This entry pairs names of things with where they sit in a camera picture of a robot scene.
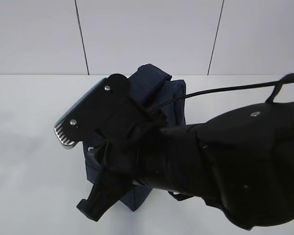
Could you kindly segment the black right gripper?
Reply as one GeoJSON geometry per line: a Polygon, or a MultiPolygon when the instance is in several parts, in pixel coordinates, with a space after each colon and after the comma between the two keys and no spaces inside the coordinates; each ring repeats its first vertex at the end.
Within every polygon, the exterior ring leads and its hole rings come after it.
{"type": "Polygon", "coordinates": [[[87,138],[87,180],[93,184],[87,199],[77,204],[84,215],[104,215],[135,185],[166,186],[166,122],[132,125],[109,138],[87,138]]]}

